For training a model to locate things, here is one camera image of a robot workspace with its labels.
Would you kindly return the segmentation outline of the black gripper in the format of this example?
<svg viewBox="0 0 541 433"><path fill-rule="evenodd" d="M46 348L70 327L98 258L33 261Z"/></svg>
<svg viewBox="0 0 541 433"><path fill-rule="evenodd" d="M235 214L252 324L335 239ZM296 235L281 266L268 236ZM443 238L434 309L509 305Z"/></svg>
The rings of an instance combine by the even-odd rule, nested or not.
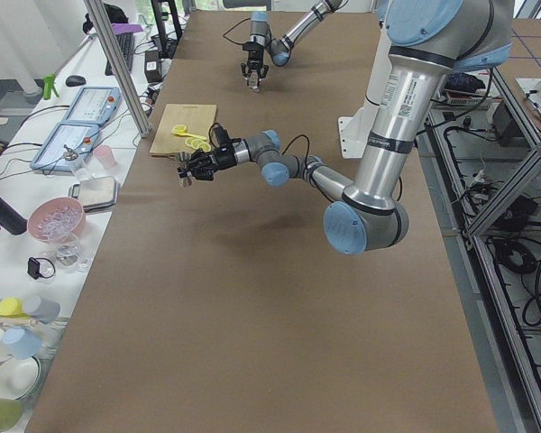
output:
<svg viewBox="0 0 541 433"><path fill-rule="evenodd" d="M214 174L235 166L234 149L228 146L215 148L211 152L197 150L194 153L181 152L177 154L179 166L191 170L178 169L182 181L201 180L213 181Z"/></svg>
<svg viewBox="0 0 541 433"><path fill-rule="evenodd" d="M264 47L256 41L248 41L242 44L242 49L248 53L247 61L241 64L241 72L245 85L250 86L250 75L257 74L257 84L260 87L267 78L270 67L264 64Z"/></svg>

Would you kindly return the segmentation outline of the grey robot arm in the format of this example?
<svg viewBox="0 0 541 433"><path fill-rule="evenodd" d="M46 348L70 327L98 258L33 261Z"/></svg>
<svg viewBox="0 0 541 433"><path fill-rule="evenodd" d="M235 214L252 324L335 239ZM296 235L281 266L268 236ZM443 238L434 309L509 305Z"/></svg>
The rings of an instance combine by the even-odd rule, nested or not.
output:
<svg viewBox="0 0 541 433"><path fill-rule="evenodd" d="M444 77L499 66L509 57L511 1L385 1L378 16L390 39L390 73L359 169L350 180L314 156L280 152L273 130L231 138L214 129L216 145L180 164L181 180L212 180L215 173L253 162L273 186L303 179L331 199L323 216L329 244L360 254L400 242L408 214L392 194L432 97Z"/></svg>
<svg viewBox="0 0 541 433"><path fill-rule="evenodd" d="M261 89L261 82L266 79L270 68L264 63L265 52L270 55L273 65L285 66L296 44L329 14L335 13L344 5L345 1L341 0L318 1L280 38L272 35L266 12L252 12L249 39L241 44L242 49L248 53L247 61L241 64L241 72L247 87L255 92Z"/></svg>

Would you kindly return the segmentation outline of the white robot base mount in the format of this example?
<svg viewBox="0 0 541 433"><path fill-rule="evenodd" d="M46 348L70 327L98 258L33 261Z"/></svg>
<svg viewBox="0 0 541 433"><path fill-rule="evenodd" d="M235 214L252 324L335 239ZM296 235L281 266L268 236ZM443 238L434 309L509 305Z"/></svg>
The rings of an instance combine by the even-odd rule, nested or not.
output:
<svg viewBox="0 0 541 433"><path fill-rule="evenodd" d="M390 39L383 19L380 19L380 24L381 36L377 45L363 105L358 108L353 116L338 118L339 142L344 159L360 159L363 156L368 135L373 127L391 72L389 60Z"/></svg>

